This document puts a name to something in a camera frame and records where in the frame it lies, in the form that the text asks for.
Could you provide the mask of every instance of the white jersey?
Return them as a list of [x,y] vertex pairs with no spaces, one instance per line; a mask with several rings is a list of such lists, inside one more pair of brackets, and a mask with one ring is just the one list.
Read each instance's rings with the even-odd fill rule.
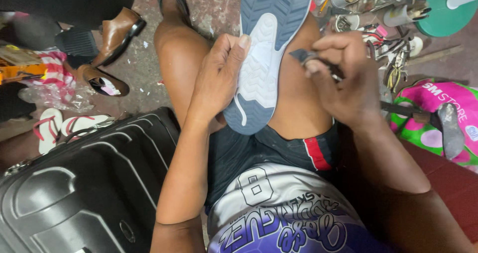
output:
[[209,253],[391,251],[331,183],[282,164],[240,174],[212,206],[207,225]]

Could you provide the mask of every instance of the brown leather shoe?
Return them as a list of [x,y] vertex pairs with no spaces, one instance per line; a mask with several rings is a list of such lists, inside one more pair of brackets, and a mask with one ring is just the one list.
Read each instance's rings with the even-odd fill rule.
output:
[[78,74],[99,94],[122,97],[129,93],[129,86],[126,83],[89,64],[79,67]]
[[113,20],[103,21],[103,48],[91,65],[99,67],[113,62],[145,26],[146,22],[127,8],[123,8]]

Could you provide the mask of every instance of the black suitcase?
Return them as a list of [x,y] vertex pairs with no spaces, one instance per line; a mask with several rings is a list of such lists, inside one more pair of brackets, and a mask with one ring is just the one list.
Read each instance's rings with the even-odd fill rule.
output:
[[179,137],[160,108],[100,128],[0,180],[0,253],[148,253]]

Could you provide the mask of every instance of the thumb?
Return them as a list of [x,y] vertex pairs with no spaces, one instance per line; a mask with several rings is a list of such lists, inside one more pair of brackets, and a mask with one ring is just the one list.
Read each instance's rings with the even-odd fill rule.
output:
[[225,69],[231,75],[237,75],[242,62],[246,59],[250,48],[250,36],[243,34],[237,43],[232,47],[226,61]]
[[318,60],[308,61],[305,66],[318,88],[320,99],[327,102],[334,99],[337,95],[337,85],[330,75],[328,67]]

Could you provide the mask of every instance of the black shorts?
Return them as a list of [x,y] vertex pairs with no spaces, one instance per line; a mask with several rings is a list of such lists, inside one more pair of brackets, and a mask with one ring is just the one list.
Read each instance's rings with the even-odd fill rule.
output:
[[316,137],[293,140],[283,139],[268,126],[253,135],[242,135],[226,126],[209,138],[205,205],[212,206],[232,180],[254,164],[285,164],[330,179],[339,160],[337,123]]

